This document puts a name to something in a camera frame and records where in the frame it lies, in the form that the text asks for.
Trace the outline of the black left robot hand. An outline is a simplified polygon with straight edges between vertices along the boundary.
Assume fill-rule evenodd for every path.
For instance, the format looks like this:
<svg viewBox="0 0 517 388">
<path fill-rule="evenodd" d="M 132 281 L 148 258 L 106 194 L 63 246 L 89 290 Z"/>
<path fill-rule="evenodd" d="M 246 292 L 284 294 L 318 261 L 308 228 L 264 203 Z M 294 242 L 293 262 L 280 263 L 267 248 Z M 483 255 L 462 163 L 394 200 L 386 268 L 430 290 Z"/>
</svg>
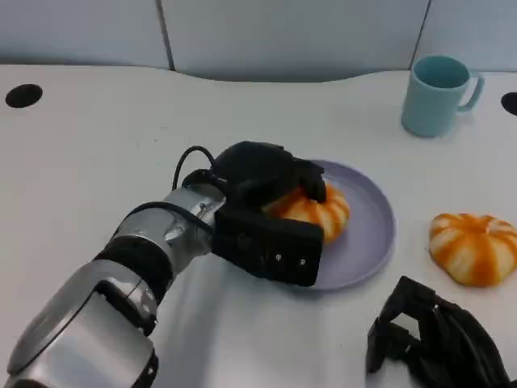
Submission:
<svg viewBox="0 0 517 388">
<path fill-rule="evenodd" d="M 211 171 L 224 183 L 229 203 L 262 208 L 298 188 L 311 200 L 326 201 L 324 169 L 281 145 L 241 141 L 223 151 Z"/>
</svg>

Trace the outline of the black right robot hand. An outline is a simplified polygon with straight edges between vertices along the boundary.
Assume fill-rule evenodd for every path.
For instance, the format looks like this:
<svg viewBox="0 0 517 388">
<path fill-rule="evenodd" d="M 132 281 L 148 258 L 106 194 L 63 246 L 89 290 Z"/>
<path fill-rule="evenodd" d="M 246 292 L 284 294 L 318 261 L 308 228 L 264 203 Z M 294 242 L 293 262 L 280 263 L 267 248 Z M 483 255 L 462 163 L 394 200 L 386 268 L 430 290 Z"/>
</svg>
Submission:
<svg viewBox="0 0 517 388">
<path fill-rule="evenodd" d="M 495 342 L 467 310 L 401 276 L 368 332 L 366 373 L 386 359 L 425 387 L 515 387 Z"/>
</svg>

